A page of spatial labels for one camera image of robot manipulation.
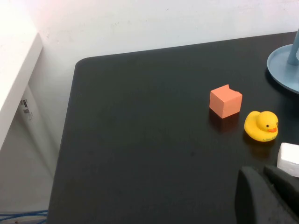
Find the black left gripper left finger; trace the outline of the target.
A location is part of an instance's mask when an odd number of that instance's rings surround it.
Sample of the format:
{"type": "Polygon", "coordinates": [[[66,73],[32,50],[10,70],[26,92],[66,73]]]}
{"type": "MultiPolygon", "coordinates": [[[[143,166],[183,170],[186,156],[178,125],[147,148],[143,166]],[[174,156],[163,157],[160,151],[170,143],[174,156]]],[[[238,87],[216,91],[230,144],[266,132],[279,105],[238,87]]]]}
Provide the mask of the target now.
{"type": "Polygon", "coordinates": [[[238,172],[235,191],[238,224],[297,224],[299,210],[292,210],[268,177],[253,167],[238,172]]]}

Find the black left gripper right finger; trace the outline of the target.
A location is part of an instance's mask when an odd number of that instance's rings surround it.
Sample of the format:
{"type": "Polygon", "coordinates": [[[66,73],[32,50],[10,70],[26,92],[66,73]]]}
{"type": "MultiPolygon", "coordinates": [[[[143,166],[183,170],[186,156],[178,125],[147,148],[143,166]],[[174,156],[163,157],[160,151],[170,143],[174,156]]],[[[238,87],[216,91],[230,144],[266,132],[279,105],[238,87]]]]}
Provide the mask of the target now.
{"type": "Polygon", "coordinates": [[[275,167],[265,166],[263,173],[292,210],[299,209],[299,179],[275,167]]]}

